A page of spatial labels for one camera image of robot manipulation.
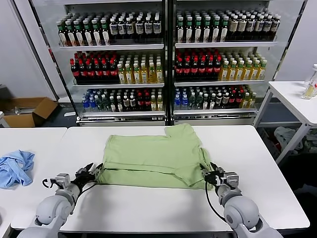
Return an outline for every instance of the white table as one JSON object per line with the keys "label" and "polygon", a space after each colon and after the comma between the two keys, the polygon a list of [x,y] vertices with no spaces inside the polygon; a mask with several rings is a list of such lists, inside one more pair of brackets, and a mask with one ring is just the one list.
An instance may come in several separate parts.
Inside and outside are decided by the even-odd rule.
{"label": "white table", "polygon": [[259,113],[254,120],[253,125],[256,128],[259,125],[264,112],[274,94],[281,101],[281,103],[283,103],[285,107],[302,123],[301,127],[276,159],[277,164],[279,164],[284,159],[289,151],[295,149],[295,147],[313,126],[317,126],[317,97],[314,97],[310,100],[302,99],[301,95],[303,94],[304,90],[305,86],[303,81],[269,82],[269,90],[267,91],[264,101],[259,109]]}
{"label": "white table", "polygon": [[29,193],[30,187],[42,179],[38,177],[40,169],[66,131],[67,128],[0,128],[0,156],[15,150],[35,154],[34,167],[30,172],[33,183],[26,187],[19,184],[12,189],[0,189],[0,238],[8,235],[16,210],[35,196]]}
{"label": "white table", "polygon": [[[266,221],[276,229],[306,228],[304,211],[268,152],[250,125],[194,126],[218,166],[240,175],[239,187],[258,205]],[[72,127],[54,156],[43,166],[43,178],[58,173],[74,175],[80,167],[103,160],[108,137],[117,135],[164,135],[163,126]],[[39,202],[54,189],[40,184],[37,197],[14,217],[11,226],[24,229],[35,215]],[[220,213],[214,191],[211,202]],[[74,214],[61,228],[64,232],[182,233],[220,232],[231,228],[210,209],[204,190],[99,185],[79,198]]]}

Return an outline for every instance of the table leg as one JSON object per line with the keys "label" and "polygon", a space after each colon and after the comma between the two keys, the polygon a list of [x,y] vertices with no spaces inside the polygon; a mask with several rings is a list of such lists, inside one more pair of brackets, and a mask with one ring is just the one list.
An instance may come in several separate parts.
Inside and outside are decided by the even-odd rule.
{"label": "table leg", "polygon": [[279,164],[284,159],[285,155],[289,152],[295,149],[295,147],[299,144],[299,142],[304,138],[304,136],[307,134],[309,129],[312,128],[311,125],[308,125],[306,123],[303,123],[301,127],[297,130],[293,138],[290,140],[290,142],[286,145],[282,153],[278,156],[276,163]]}
{"label": "table leg", "polygon": [[273,96],[273,93],[271,92],[270,89],[268,89],[268,91],[267,91],[267,93],[266,93],[266,95],[264,97],[264,100],[263,100],[263,102],[262,102],[262,104],[260,106],[260,109],[258,111],[258,114],[257,114],[256,118],[254,119],[253,126],[255,128],[257,128],[258,125],[260,124],[260,121],[261,121],[261,119],[262,119],[262,117],[264,115],[264,112],[266,111],[266,108],[267,108],[268,104],[271,101],[272,96]]}

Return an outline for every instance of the white side table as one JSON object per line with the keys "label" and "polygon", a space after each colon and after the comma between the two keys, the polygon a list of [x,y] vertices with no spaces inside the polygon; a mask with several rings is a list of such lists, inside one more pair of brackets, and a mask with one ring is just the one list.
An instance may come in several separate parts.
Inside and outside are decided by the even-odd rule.
{"label": "white side table", "polygon": [[267,91],[264,101],[260,107],[253,126],[256,128],[264,112],[273,96],[273,94],[284,104],[284,106],[302,123],[301,127],[295,133],[293,138],[281,152],[277,158],[276,163],[279,164],[289,151],[295,149],[298,143],[304,138],[309,129],[317,126],[317,97],[310,100],[301,98],[304,92],[303,81],[291,81],[291,82],[269,82],[269,90]]}

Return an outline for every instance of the bottle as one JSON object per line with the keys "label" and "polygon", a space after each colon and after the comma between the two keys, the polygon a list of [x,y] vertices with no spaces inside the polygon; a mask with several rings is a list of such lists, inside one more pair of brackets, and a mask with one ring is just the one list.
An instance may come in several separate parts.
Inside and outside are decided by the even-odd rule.
{"label": "bottle", "polygon": [[201,31],[202,31],[201,20],[202,20],[201,16],[197,16],[196,17],[196,26],[195,26],[195,30],[194,30],[194,32],[195,32],[195,37],[194,37],[195,43],[200,41],[200,35],[201,35]]}
{"label": "bottle", "polygon": [[250,98],[250,94],[248,92],[246,92],[244,98],[242,99],[239,108],[247,108],[247,104]]}
{"label": "bottle", "polygon": [[219,72],[219,77],[218,77],[219,81],[226,81],[227,74],[228,74],[228,64],[229,64],[229,61],[227,60],[223,62],[223,66]]}
{"label": "bottle", "polygon": [[187,17],[187,24],[184,29],[184,38],[186,43],[191,43],[192,42],[192,34],[193,34],[193,26],[192,26],[192,20],[193,18],[191,16]]}
{"label": "bottle", "polygon": [[258,59],[255,60],[254,65],[253,65],[251,72],[250,72],[250,75],[249,75],[249,80],[256,80],[257,79],[257,74],[258,74],[259,67],[260,67],[259,63],[260,63],[260,61]]}
{"label": "bottle", "polygon": [[264,59],[261,63],[256,79],[260,79],[260,80],[264,79],[266,64],[267,64],[267,60]]}
{"label": "bottle", "polygon": [[145,63],[141,63],[141,79],[142,83],[148,83],[148,69]]}
{"label": "bottle", "polygon": [[140,70],[139,70],[139,65],[138,63],[134,63],[133,64],[133,68],[134,68],[134,80],[136,84],[141,83],[140,82]]}
{"label": "bottle", "polygon": [[182,16],[178,17],[178,24],[176,26],[177,43],[183,43],[183,35],[184,35],[183,20],[184,18]]}
{"label": "bottle", "polygon": [[217,42],[218,34],[219,34],[219,21],[220,21],[220,17],[216,16],[214,18],[214,23],[212,28],[211,42]]}
{"label": "bottle", "polygon": [[203,42],[209,41],[209,34],[210,34],[210,16],[205,17],[205,26],[203,31]]}
{"label": "bottle", "polygon": [[87,46],[93,46],[93,38],[92,38],[92,31],[90,29],[90,26],[89,26],[89,21],[88,20],[84,20],[84,32],[85,32],[85,38],[86,38],[86,44]]}
{"label": "bottle", "polygon": [[76,44],[76,39],[75,39],[75,31],[73,29],[72,23],[71,21],[66,21],[65,22],[66,26],[67,26],[67,35],[69,38],[69,43],[67,43],[69,46],[77,46]]}
{"label": "bottle", "polygon": [[62,46],[69,46],[68,45],[69,39],[68,39],[67,30],[64,29],[62,21],[57,21],[56,24],[58,27],[58,35],[59,35]]}
{"label": "bottle", "polygon": [[228,32],[228,20],[229,17],[225,16],[223,18],[222,27],[221,27],[221,34],[220,34],[220,42],[225,42]]}
{"label": "bottle", "polygon": [[237,61],[233,60],[231,62],[230,68],[227,73],[227,81],[234,81],[234,76],[236,74]]}
{"label": "bottle", "polygon": [[157,74],[154,68],[154,63],[151,62],[150,63],[150,70],[149,70],[149,83],[157,83],[158,79],[157,79]]}

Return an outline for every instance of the folded shirt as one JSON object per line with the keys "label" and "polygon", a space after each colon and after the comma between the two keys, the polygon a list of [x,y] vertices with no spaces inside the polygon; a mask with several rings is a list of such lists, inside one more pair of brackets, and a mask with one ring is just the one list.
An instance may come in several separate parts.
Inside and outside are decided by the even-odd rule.
{"label": "folded shirt", "polygon": [[169,188],[205,188],[200,164],[208,152],[188,124],[166,127],[165,136],[111,135],[99,183]]}

